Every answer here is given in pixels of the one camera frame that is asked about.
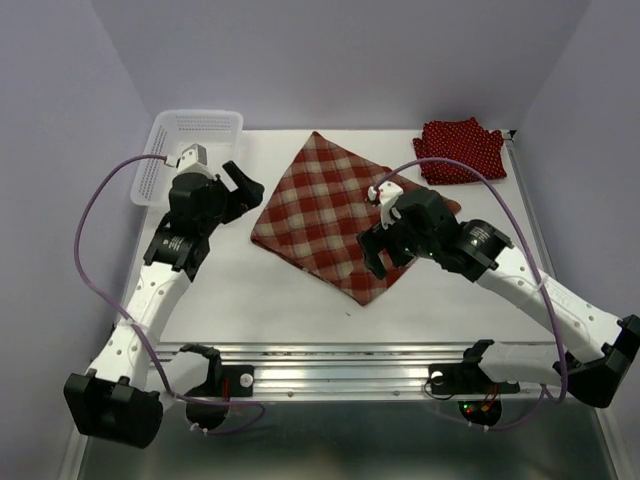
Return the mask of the red plaid skirt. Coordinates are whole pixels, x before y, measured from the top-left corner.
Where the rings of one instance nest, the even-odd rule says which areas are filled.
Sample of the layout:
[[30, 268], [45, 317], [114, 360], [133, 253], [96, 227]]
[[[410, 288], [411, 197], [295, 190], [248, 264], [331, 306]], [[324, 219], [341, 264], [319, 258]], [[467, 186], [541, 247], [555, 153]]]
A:
[[391, 169], [310, 134], [279, 180], [251, 241], [366, 306], [405, 273], [382, 254], [387, 276], [364, 264], [357, 235], [380, 220], [367, 193]]

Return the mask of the red polka dot skirt pile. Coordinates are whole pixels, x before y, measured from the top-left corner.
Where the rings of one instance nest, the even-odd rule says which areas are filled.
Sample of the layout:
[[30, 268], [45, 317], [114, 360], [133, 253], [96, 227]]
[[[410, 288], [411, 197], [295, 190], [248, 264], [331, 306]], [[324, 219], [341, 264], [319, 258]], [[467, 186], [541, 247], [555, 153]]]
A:
[[[462, 121], [431, 121], [425, 123], [422, 134], [414, 138], [413, 147], [418, 159], [442, 157], [463, 163], [478, 171], [487, 180], [501, 180], [507, 176], [502, 163], [504, 144], [500, 130], [487, 130], [475, 117]], [[465, 168], [441, 161], [423, 163], [422, 177], [429, 185], [458, 185], [477, 181]]]

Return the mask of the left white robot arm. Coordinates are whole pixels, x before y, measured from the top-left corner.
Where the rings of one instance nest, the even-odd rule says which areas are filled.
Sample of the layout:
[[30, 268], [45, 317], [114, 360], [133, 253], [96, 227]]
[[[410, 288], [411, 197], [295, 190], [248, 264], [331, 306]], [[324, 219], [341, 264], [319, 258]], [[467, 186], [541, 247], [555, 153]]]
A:
[[218, 349], [188, 343], [171, 363], [162, 364], [156, 345], [209, 254], [215, 229], [258, 207], [264, 187], [233, 161], [222, 167], [234, 189], [199, 161], [177, 161], [175, 166], [168, 209], [143, 255], [128, 304], [121, 305], [91, 280], [85, 282], [116, 310], [118, 319], [86, 372], [70, 375], [63, 388], [80, 434], [140, 449], [152, 443], [164, 413], [178, 402], [213, 413], [211, 420], [190, 424], [205, 436], [224, 435], [221, 425], [230, 409], [243, 404], [240, 384], [223, 366]]

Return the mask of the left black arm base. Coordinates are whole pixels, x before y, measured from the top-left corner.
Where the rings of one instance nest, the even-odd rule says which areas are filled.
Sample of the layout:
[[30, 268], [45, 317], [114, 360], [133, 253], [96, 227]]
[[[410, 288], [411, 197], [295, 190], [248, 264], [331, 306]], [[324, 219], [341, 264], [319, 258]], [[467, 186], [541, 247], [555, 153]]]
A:
[[203, 380], [194, 383], [188, 396], [211, 398], [250, 398], [253, 396], [253, 365], [209, 365]]

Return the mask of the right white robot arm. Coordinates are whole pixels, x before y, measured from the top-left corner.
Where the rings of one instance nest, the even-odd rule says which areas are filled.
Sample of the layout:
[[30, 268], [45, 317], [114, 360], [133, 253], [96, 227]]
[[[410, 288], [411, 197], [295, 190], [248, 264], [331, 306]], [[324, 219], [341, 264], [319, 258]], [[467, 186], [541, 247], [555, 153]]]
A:
[[418, 258], [464, 277], [513, 305], [549, 331], [555, 346], [483, 339], [457, 363], [430, 368], [438, 396], [516, 392], [522, 383], [558, 387], [582, 403], [606, 408], [639, 351], [639, 318], [607, 313], [564, 287], [490, 223], [458, 221], [429, 189], [386, 182], [368, 191], [379, 221], [358, 236], [364, 264], [382, 280], [381, 255], [396, 268]]

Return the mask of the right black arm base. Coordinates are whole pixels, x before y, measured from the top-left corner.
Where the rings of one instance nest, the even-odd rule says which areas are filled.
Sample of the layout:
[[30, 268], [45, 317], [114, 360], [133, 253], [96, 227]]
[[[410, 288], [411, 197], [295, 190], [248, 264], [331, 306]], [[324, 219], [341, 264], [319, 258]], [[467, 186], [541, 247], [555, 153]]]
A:
[[427, 382], [431, 393], [436, 396], [517, 394], [518, 383], [495, 382], [476, 364], [444, 363], [429, 366]]

